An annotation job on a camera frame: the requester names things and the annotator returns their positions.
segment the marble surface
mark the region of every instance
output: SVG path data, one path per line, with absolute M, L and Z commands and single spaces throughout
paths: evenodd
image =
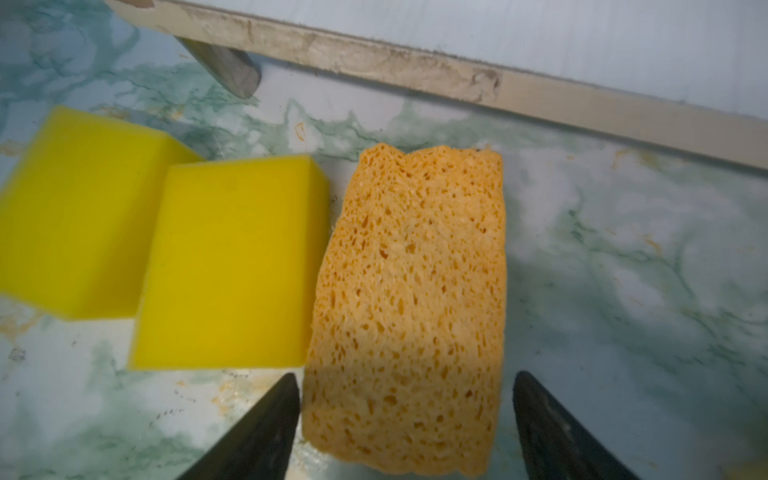
M 169 131 L 211 160 L 310 152 L 332 180 L 334 216 L 377 142 L 491 145 L 505 159 L 508 319 L 487 478 L 525 478 L 520 369 L 641 478 L 721 478 L 768 454 L 764 173 L 262 64 L 262 85 L 240 101 L 173 38 L 96 0 L 4 3 L 0 182 L 54 104 Z M 128 372 L 132 329 L 0 300 L 0 478 L 175 478 L 281 373 Z M 302 439 L 288 474 L 383 477 Z

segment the cellulose sponge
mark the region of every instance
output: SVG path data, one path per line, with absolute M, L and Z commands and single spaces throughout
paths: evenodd
M 328 212 L 306 155 L 171 168 L 129 366 L 303 365 Z
M 502 387 L 504 245 L 499 154 L 364 151 L 317 279 L 304 437 L 390 474 L 485 472 Z
M 167 167 L 200 160 L 163 132 L 55 107 L 0 191 L 0 293 L 64 319 L 133 316 Z

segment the wooden board edge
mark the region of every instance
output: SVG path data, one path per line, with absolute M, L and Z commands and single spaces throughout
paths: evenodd
M 104 1 L 138 27 L 768 169 L 768 121 L 173 0 Z

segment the white tabletop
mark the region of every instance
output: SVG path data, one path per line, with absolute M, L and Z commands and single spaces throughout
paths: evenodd
M 768 119 L 762 0 L 192 0 Z

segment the green and white marble countertop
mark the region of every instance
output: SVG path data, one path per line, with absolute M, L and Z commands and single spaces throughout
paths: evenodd
M 768 454 L 765 174 L 269 61 L 240 101 L 98 0 L 3 3 L 0 182 L 54 104 L 169 131 L 211 160 L 309 152 L 335 215 L 377 142 L 489 144 L 505 159 L 508 319 L 487 478 L 525 478 L 520 369 L 641 478 L 716 479 Z M 175 478 L 281 373 L 127 372 L 132 329 L 0 300 L 0 478 Z M 288 475 L 383 477 L 301 439 Z

